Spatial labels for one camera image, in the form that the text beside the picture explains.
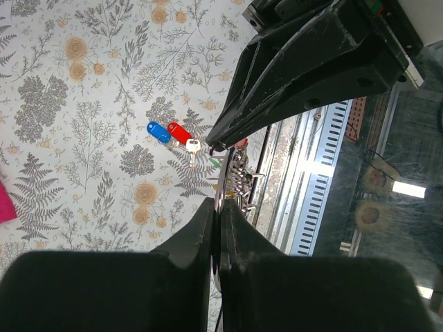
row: blue key tag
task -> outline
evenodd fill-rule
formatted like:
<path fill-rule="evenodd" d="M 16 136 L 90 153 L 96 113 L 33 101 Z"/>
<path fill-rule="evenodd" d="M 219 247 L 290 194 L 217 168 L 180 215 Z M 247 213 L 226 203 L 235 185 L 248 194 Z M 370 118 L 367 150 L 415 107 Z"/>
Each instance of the blue key tag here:
<path fill-rule="evenodd" d="M 167 144 L 171 140 L 171 134 L 157 122 L 150 122 L 147 125 L 146 130 L 163 144 Z"/>

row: table surface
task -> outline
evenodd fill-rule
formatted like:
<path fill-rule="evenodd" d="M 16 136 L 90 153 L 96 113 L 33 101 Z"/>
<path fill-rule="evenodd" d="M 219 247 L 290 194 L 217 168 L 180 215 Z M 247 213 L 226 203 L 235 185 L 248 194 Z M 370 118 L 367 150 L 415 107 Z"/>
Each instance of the table surface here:
<path fill-rule="evenodd" d="M 0 225 L 1 274 L 27 250 L 151 250 L 214 195 L 208 148 L 191 169 L 146 126 L 178 122 L 204 141 L 255 34 L 246 6 L 1 1 L 0 181 L 19 215 Z"/>

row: keychain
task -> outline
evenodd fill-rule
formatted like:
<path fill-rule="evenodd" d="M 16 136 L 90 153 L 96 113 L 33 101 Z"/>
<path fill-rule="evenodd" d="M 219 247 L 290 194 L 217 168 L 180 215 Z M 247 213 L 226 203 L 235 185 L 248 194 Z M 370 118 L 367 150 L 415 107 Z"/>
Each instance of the keychain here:
<path fill-rule="evenodd" d="M 191 134 L 176 122 L 168 125 L 168 132 L 183 145 L 186 145 L 187 141 L 192 138 Z"/>
<path fill-rule="evenodd" d="M 189 167 L 195 166 L 195 156 L 201 149 L 201 143 L 199 140 L 189 139 L 186 141 L 186 149 L 191 154 L 191 159 L 189 160 Z"/>
<path fill-rule="evenodd" d="M 157 140 L 159 140 L 160 143 L 168 144 L 171 140 L 171 134 L 168 133 L 166 129 L 164 129 L 161 125 L 159 125 L 157 122 L 150 122 L 146 130 L 148 133 L 153 135 Z"/>

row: silver key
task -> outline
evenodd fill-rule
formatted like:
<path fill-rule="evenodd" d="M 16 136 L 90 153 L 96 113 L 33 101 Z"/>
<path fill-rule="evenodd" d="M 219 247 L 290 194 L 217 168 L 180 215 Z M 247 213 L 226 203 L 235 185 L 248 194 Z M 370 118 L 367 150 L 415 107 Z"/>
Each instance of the silver key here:
<path fill-rule="evenodd" d="M 196 156 L 197 152 L 201 150 L 201 143 L 199 140 L 194 140 L 194 139 L 190 138 L 186 142 L 186 149 L 191 154 L 191 159 L 189 160 L 189 167 L 194 167 L 195 166 L 195 156 Z"/>

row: red key tag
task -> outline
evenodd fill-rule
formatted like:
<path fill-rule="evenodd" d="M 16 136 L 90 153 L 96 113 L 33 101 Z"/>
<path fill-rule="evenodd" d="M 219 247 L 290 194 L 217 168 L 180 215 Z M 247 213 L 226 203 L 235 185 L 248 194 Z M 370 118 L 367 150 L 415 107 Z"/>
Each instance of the red key tag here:
<path fill-rule="evenodd" d="M 245 147 L 248 145 L 248 138 L 243 138 L 241 141 L 235 143 L 234 147 Z"/>
<path fill-rule="evenodd" d="M 186 142 L 192 138 L 191 134 L 176 122 L 168 125 L 168 132 L 183 145 L 186 145 Z"/>

